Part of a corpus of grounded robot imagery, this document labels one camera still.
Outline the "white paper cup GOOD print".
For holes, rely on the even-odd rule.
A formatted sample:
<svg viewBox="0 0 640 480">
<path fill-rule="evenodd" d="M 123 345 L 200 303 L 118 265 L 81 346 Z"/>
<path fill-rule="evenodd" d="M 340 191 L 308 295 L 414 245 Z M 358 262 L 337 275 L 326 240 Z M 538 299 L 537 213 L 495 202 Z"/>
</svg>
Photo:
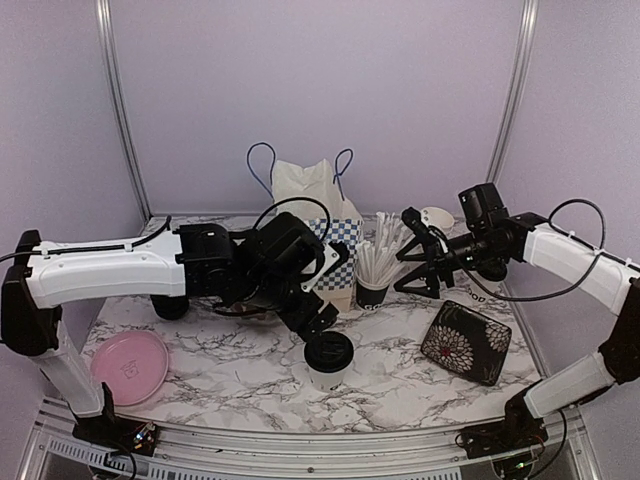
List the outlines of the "white paper cup GOOD print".
<svg viewBox="0 0 640 480">
<path fill-rule="evenodd" d="M 465 291 L 469 299 L 477 304 L 484 304 L 488 300 L 492 299 L 492 296 L 485 292 L 475 282 L 471 281 L 466 287 Z"/>
</svg>

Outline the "blue checkered paper bag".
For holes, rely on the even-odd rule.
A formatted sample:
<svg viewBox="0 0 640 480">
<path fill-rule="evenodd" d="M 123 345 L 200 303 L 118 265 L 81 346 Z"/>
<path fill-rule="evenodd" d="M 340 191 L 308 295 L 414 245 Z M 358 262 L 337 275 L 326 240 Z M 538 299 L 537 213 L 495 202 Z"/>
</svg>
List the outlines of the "blue checkered paper bag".
<svg viewBox="0 0 640 480">
<path fill-rule="evenodd" d="M 256 173 L 251 163 L 252 154 L 261 147 L 271 154 L 266 180 Z M 345 170 L 336 161 L 326 159 L 308 167 L 280 160 L 275 148 L 267 142 L 249 147 L 246 164 L 253 178 L 269 195 L 276 212 L 295 215 L 325 243 L 340 242 L 347 247 L 349 257 L 346 262 L 324 274 L 314 291 L 339 312 L 348 312 L 355 284 L 356 245 L 363 240 L 364 220 L 343 191 L 341 177 Z"/>
</svg>

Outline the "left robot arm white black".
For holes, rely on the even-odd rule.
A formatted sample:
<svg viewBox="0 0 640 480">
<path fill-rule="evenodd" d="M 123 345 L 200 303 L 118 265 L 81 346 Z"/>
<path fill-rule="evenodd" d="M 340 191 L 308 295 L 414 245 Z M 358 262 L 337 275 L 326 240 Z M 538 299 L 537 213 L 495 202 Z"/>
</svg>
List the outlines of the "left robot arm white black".
<svg viewBox="0 0 640 480">
<path fill-rule="evenodd" d="M 106 445 L 125 438 L 110 388 L 95 381 L 70 344 L 63 305 L 147 295 L 164 319 L 183 316 L 193 298 L 215 297 L 275 313 L 309 340 L 331 326 L 336 308 L 316 283 L 343 265 L 348 247 L 315 233 L 291 213 L 231 232 L 215 223 L 173 227 L 118 241 L 61 244 L 22 234 L 1 284 L 1 338 L 30 358 L 62 394 L 76 422 Z"/>
</svg>

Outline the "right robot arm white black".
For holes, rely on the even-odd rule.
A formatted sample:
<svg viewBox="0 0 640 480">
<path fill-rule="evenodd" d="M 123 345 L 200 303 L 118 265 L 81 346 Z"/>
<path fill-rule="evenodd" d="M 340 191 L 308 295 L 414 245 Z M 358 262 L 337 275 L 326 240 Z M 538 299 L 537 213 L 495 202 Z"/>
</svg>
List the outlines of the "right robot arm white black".
<svg viewBox="0 0 640 480">
<path fill-rule="evenodd" d="M 595 351 L 529 388 L 501 419 L 495 438 L 515 448 L 534 431 L 534 420 L 570 404 L 590 401 L 614 386 L 639 379 L 639 266 L 605 248 L 607 227 L 602 210 L 592 201 L 573 198 L 563 207 L 591 208 L 600 225 L 600 237 L 592 244 L 558 226 L 552 214 L 512 214 L 495 184 L 483 183 L 458 195 L 467 232 L 448 237 L 414 207 L 401 214 L 411 239 L 396 257 L 415 262 L 417 268 L 399 280 L 396 291 L 438 298 L 443 286 L 454 283 L 461 271 L 476 285 L 484 280 L 502 281 L 512 262 L 541 270 L 565 287 L 553 292 L 508 296 L 511 304 L 559 302 L 581 295 L 607 314 L 612 325 Z"/>
</svg>

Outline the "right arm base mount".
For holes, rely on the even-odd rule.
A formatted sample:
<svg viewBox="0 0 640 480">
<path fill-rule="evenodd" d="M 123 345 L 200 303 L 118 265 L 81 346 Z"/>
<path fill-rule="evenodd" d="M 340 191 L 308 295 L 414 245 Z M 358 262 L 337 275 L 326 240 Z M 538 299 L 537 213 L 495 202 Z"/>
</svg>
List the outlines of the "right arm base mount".
<svg viewBox="0 0 640 480">
<path fill-rule="evenodd" d="M 469 459 L 543 446 L 549 436 L 543 420 L 534 418 L 525 404 L 528 391 L 526 388 L 506 402 L 502 420 L 461 429 L 455 444 Z"/>
</svg>

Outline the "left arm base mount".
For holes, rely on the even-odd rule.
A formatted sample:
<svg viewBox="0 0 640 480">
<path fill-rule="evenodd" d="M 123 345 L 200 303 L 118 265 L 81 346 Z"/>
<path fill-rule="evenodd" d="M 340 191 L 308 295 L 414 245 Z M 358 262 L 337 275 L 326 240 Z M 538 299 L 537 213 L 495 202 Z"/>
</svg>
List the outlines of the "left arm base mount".
<svg viewBox="0 0 640 480">
<path fill-rule="evenodd" d="M 159 428 L 152 421 L 140 421 L 117 416 L 113 395 L 105 382 L 101 383 L 103 406 L 89 417 L 73 414 L 75 426 L 72 435 L 80 440 L 124 453 L 151 457 L 156 449 Z"/>
</svg>

